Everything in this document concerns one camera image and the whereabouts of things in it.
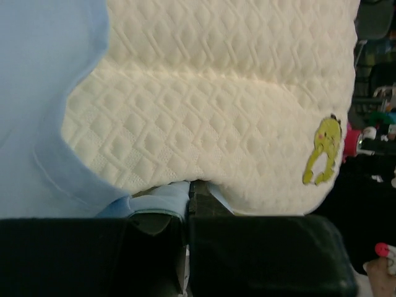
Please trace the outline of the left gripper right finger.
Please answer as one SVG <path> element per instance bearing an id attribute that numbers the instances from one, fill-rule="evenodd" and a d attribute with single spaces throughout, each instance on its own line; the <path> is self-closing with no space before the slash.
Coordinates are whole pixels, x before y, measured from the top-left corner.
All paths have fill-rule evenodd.
<path id="1" fill-rule="evenodd" d="M 324 217 L 233 215 L 191 184 L 189 285 L 194 296 L 356 296 L 342 238 Z"/>

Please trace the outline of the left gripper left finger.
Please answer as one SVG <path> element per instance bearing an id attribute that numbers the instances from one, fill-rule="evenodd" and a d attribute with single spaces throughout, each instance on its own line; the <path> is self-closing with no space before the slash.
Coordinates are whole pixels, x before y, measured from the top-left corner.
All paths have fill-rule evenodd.
<path id="1" fill-rule="evenodd" d="M 175 217 L 1 221 L 2 296 L 182 296 L 186 248 Z"/>

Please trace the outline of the cream pillow with yellow edge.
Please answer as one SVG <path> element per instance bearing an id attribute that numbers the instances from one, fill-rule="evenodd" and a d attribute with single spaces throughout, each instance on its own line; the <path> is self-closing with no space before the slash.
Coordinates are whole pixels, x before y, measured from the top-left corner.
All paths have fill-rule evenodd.
<path id="1" fill-rule="evenodd" d="M 358 1 L 108 1 L 106 56 L 61 133 L 130 194 L 216 184 L 238 214 L 309 213 L 342 159 Z"/>

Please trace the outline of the light blue pillowcase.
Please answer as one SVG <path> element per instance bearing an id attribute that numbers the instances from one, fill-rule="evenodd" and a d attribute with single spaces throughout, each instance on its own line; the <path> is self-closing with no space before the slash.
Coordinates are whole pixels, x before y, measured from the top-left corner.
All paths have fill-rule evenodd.
<path id="1" fill-rule="evenodd" d="M 134 198 L 89 171 L 61 136 L 66 99 L 105 55 L 105 1 L 1 2 L 1 217 L 186 216 L 190 184 Z"/>

